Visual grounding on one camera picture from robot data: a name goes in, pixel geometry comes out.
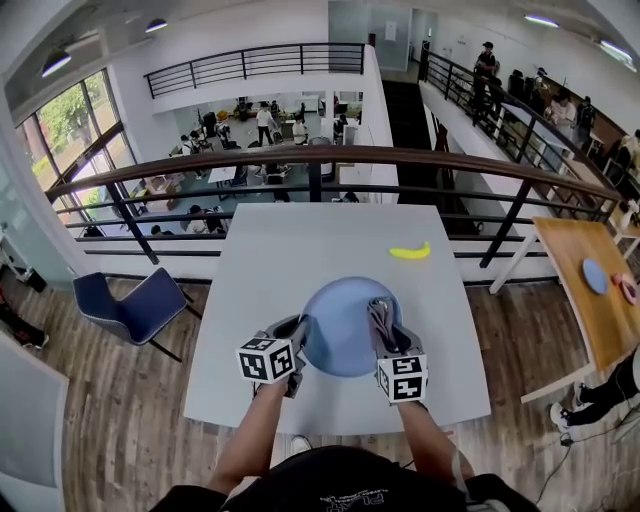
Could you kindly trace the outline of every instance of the wooden floor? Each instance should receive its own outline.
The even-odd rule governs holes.
[[[182,355],[177,364],[152,347],[124,345],[78,314],[73,296],[46,290],[41,295],[2,279],[7,299],[26,320],[46,330],[51,341],[35,352],[68,376],[65,412],[64,493],[69,512],[146,511],[174,484],[204,484],[231,429],[182,417],[199,322],[182,313],[157,337]],[[126,294],[135,282],[113,281]],[[206,286],[186,286],[204,308]],[[548,419],[552,399],[521,405],[521,394],[582,365],[586,356],[562,288],[555,283],[506,286],[497,296],[467,289],[486,368],[493,414],[448,427],[452,439],[477,473],[494,472],[532,500],[566,448]],[[626,413],[575,434],[599,433]],[[544,511],[589,512],[602,500],[607,508],[639,510],[640,431],[622,443],[611,435],[573,446],[540,504]],[[288,455],[289,439],[278,436],[274,462]],[[402,434],[311,438],[315,446],[363,446],[406,464]]]

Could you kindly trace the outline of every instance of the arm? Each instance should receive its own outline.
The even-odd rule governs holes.
[[[269,471],[287,379],[262,386],[220,455],[209,489],[228,495],[246,476]]]
[[[418,402],[405,402],[398,404],[398,411],[416,471],[446,484],[455,482],[452,463],[457,448],[436,425],[426,407]],[[475,476],[462,453],[460,465],[464,480]]]

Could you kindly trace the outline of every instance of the small blue plate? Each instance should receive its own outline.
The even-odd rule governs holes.
[[[598,295],[604,295],[609,289],[609,278],[595,261],[586,259],[582,262],[582,273],[591,288]]]
[[[307,360],[335,377],[359,377],[374,372],[377,359],[367,304],[376,297],[393,300],[395,322],[402,325],[398,301],[378,281],[345,277],[318,290],[303,312],[311,320],[303,348]]]

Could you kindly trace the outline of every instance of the yellow banana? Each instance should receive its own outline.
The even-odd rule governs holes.
[[[403,260],[423,260],[429,254],[431,254],[431,246],[429,242],[424,243],[424,247],[421,249],[403,249],[400,247],[394,247],[389,249],[389,254],[394,258],[401,258]]]

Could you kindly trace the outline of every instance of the white cube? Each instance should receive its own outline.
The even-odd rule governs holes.
[[[426,354],[378,359],[378,384],[392,404],[424,400],[428,375]]]
[[[236,350],[245,380],[271,384],[296,369],[291,340],[253,338]]]

